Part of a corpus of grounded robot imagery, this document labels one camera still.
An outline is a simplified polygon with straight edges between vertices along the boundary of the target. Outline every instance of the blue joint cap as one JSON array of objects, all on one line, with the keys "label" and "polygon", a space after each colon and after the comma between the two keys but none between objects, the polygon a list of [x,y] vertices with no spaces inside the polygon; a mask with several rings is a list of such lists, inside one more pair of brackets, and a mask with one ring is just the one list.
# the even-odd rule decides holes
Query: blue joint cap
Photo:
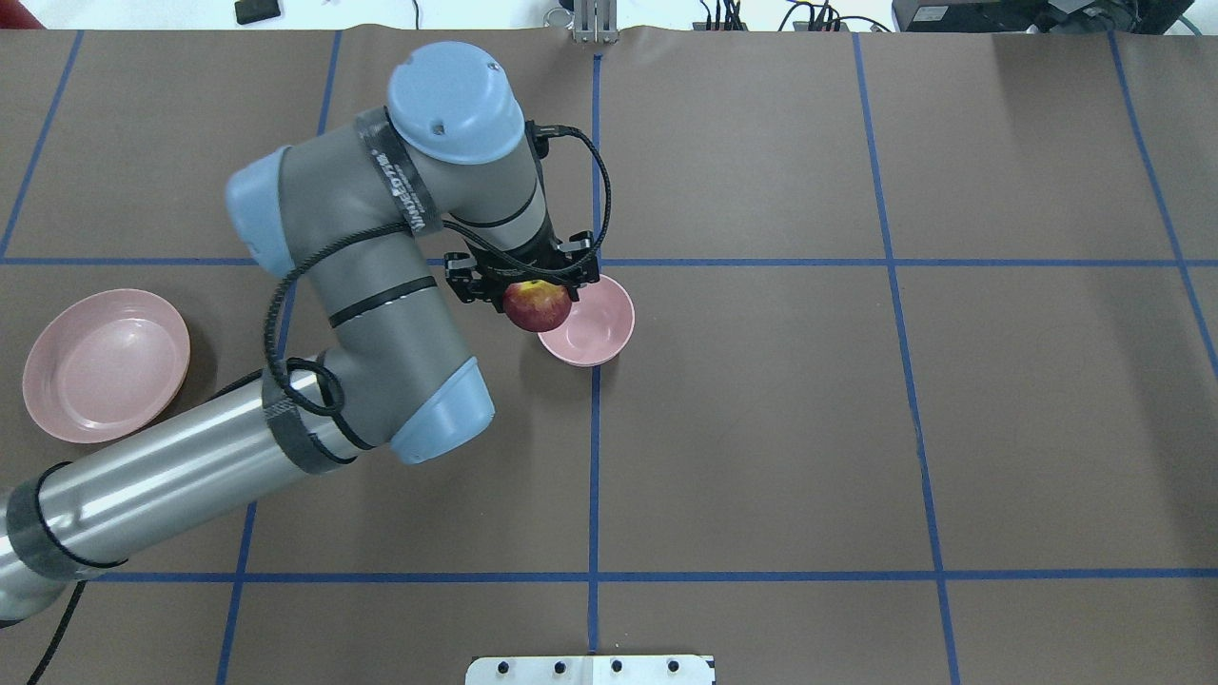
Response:
[{"label": "blue joint cap", "polygon": [[400,460],[417,464],[456,450],[486,430],[495,405],[477,360],[470,357],[428,397],[389,441]]},{"label": "blue joint cap", "polygon": [[454,165],[485,165],[520,143],[525,117],[503,66],[481,48],[432,43],[389,79],[389,118],[423,154]]},{"label": "blue joint cap", "polygon": [[267,155],[229,178],[224,204],[236,234],[258,266],[279,278],[296,266],[279,213],[279,167],[287,146]]}]

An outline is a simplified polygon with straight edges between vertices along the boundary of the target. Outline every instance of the blue tape line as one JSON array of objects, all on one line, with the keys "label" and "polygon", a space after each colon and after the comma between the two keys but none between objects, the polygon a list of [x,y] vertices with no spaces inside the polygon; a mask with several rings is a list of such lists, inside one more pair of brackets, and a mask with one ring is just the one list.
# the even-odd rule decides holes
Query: blue tape line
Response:
[{"label": "blue tape line", "polygon": [[1102,580],[1155,578],[1218,578],[1218,568],[1028,568],[948,570],[946,580]]},{"label": "blue tape line", "polygon": [[600,644],[600,367],[592,369],[592,431],[588,467],[588,653]]},{"label": "blue tape line", "polygon": [[[334,94],[334,74],[339,66],[339,46],[342,44],[342,32],[334,32],[334,43],[330,46],[330,68],[325,76],[325,90],[322,94],[322,111],[317,118],[317,134],[325,133],[326,119],[330,113],[330,96]],[[279,329],[276,347],[279,356],[284,355],[287,346],[287,332],[292,321],[292,306],[296,302],[296,286],[294,285],[284,299],[284,319]],[[233,581],[233,595],[229,600],[229,616],[224,625],[224,641],[220,645],[219,667],[216,669],[216,685],[224,685],[228,679],[229,658],[233,653],[233,640],[236,636],[236,619],[241,609],[241,594],[246,580],[246,564],[250,561],[250,542],[253,539],[253,522],[258,513],[258,502],[250,502],[245,509],[245,528],[241,531],[241,547],[238,552],[236,578]]]},{"label": "blue tape line", "polygon": [[[600,65],[592,56],[592,143],[600,147]],[[600,233],[600,168],[592,162],[592,233]],[[588,446],[588,653],[600,645],[600,367],[592,369],[592,411]]]},{"label": "blue tape line", "polygon": [[[97,583],[233,583],[235,573],[111,572]],[[505,585],[587,583],[583,572],[245,573],[246,585]],[[1218,568],[1015,568],[977,570],[639,570],[597,573],[599,583],[970,583],[1004,580],[1153,580],[1218,578]]]},{"label": "blue tape line", "polygon": [[233,583],[236,580],[235,573],[155,573],[155,572],[122,572],[107,573],[96,579],[97,583]]},{"label": "blue tape line", "polygon": [[[1174,260],[993,260],[918,257],[616,257],[602,260],[610,267],[1082,267],[1175,268]],[[1218,266],[1218,260],[1212,264]]]},{"label": "blue tape line", "polygon": [[1184,250],[1180,247],[1180,239],[1175,234],[1175,225],[1172,224],[1172,215],[1167,211],[1167,201],[1163,199],[1163,189],[1158,184],[1155,165],[1150,161],[1150,152],[1146,150],[1146,141],[1142,139],[1141,126],[1138,123],[1138,112],[1134,111],[1134,101],[1129,95],[1129,82],[1125,78],[1124,63],[1121,61],[1121,49],[1117,46],[1116,34],[1111,30],[1108,32],[1108,48],[1112,50],[1112,63],[1117,68],[1117,80],[1121,83],[1121,95],[1125,100],[1125,112],[1129,115],[1129,126],[1133,128],[1134,141],[1138,144],[1138,154],[1141,155],[1151,190],[1155,191],[1155,204],[1158,205],[1158,215],[1163,219],[1167,239],[1172,244],[1172,254],[1175,255],[1175,263],[1180,269],[1180,279],[1184,282],[1184,290],[1189,295],[1189,305],[1192,306],[1192,317],[1196,319],[1197,329],[1201,332],[1201,341],[1205,344],[1206,353],[1209,356],[1209,369],[1218,378],[1218,352],[1214,351],[1214,342],[1209,336],[1209,327],[1206,325],[1206,317],[1201,311],[1197,291],[1192,288],[1189,264],[1184,260]]},{"label": "blue tape line", "polygon": [[423,584],[587,583],[586,573],[247,573],[246,583],[264,584]]},{"label": "blue tape line", "polygon": [[248,257],[5,257],[11,266],[252,267]]},{"label": "blue tape line", "polygon": [[233,578],[233,594],[229,596],[229,613],[224,622],[224,641],[220,642],[220,659],[216,667],[216,685],[224,685],[228,680],[229,659],[233,656],[233,641],[236,639],[236,618],[241,612],[241,592],[245,589],[242,575],[250,561],[250,540],[253,538],[253,518],[258,511],[258,502],[250,502],[245,508],[245,525],[241,529],[241,547],[236,558],[236,573]]},{"label": "blue tape line", "polygon": [[[943,573],[943,551],[939,546],[939,523],[934,512],[934,492],[931,488],[931,467],[926,458],[926,439],[922,433],[922,414],[918,411],[917,386],[914,384],[914,363],[910,358],[909,336],[905,330],[905,310],[901,306],[901,289],[896,280],[896,262],[893,254],[893,236],[888,227],[888,204],[884,201],[884,185],[879,174],[879,154],[876,150],[876,130],[871,118],[871,100],[867,95],[867,77],[862,62],[862,46],[859,34],[850,34],[854,43],[854,63],[859,76],[859,99],[862,104],[862,123],[867,133],[867,154],[871,157],[871,183],[876,193],[876,210],[879,215],[879,232],[884,240],[884,257],[888,260],[888,289],[893,299],[893,313],[896,318],[896,340],[901,350],[901,367],[905,372],[905,395],[909,400],[910,417],[914,421],[914,436],[917,442],[918,468],[922,472],[922,506],[926,509],[926,528],[931,536],[931,558],[934,570]],[[951,624],[951,606],[948,602],[948,585],[940,577],[937,581],[939,594],[939,619],[943,623],[943,642],[948,656],[948,673],[952,685],[960,684],[960,663],[956,658],[955,629]]]},{"label": "blue tape line", "polygon": [[334,94],[334,73],[339,69],[339,46],[342,45],[342,30],[334,32],[334,43],[330,45],[330,69],[325,74],[325,91],[322,94],[322,113],[317,117],[317,134],[325,133],[326,121],[330,118],[330,95]]},{"label": "blue tape line", "polygon": [[933,570],[677,570],[602,572],[602,583],[907,583],[938,580]]},{"label": "blue tape line", "polygon": [[46,137],[51,132],[51,123],[55,121],[55,112],[60,108],[60,100],[63,98],[63,90],[68,87],[68,77],[72,74],[72,67],[76,65],[77,55],[80,52],[80,41],[84,40],[84,32],[78,30],[76,39],[72,41],[72,50],[68,51],[68,61],[63,63],[63,72],[60,74],[60,84],[55,88],[55,95],[51,98],[51,106],[46,110],[46,118],[43,119],[43,129],[38,132],[38,140],[34,143],[34,151],[29,154],[29,163],[26,165],[26,176],[21,178],[21,186],[17,189],[17,199],[12,202],[12,211],[9,212],[9,223],[5,224],[4,236],[0,238],[0,257],[4,257],[5,252],[9,251],[9,243],[12,241],[12,233],[17,229],[17,218],[21,216],[21,206],[26,202],[26,193],[29,190],[29,184],[34,180],[34,168],[38,167],[38,158],[43,156],[43,145],[46,144]]},{"label": "blue tape line", "polygon": [[894,257],[899,267],[1082,267],[1082,268],[1150,268],[1174,267],[1172,260],[966,260]]}]

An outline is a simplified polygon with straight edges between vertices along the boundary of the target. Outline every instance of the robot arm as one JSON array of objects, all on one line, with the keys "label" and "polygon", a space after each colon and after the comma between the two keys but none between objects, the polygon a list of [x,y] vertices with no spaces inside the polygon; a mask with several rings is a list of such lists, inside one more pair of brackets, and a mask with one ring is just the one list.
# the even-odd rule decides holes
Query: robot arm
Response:
[{"label": "robot arm", "polygon": [[[502,311],[507,285],[533,278],[503,255],[571,266],[561,283],[577,296],[575,288],[598,278],[594,245],[591,234],[554,238],[538,161],[553,130],[525,124],[490,55],[440,43],[395,71],[387,107],[238,172],[229,213],[258,263],[279,277],[351,236],[407,229],[345,246],[309,269],[339,340],[315,362],[280,367],[280,382],[264,371],[0,494],[0,628],[46,608],[72,581],[363,450],[389,444],[418,463],[481,433],[493,405],[415,238],[438,230],[447,213],[477,239],[473,256],[446,256],[463,301]],[[306,411],[302,401],[341,412]]]}]

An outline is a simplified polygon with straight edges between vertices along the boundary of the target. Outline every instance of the apple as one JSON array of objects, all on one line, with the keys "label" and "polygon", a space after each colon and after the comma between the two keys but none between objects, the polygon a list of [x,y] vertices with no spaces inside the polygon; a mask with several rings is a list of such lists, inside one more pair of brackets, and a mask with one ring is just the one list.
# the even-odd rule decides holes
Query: apple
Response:
[{"label": "apple", "polygon": [[566,288],[544,280],[523,280],[503,293],[503,313],[518,327],[531,333],[546,333],[563,325],[571,313]]}]

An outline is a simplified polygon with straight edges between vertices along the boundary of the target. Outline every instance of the pink plate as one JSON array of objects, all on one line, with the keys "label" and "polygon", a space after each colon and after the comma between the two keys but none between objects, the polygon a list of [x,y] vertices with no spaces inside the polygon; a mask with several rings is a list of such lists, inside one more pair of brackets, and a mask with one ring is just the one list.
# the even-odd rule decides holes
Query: pink plate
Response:
[{"label": "pink plate", "polygon": [[144,290],[107,290],[68,307],[26,358],[21,390],[34,423],[68,442],[143,428],[181,388],[190,336],[173,305]]}]

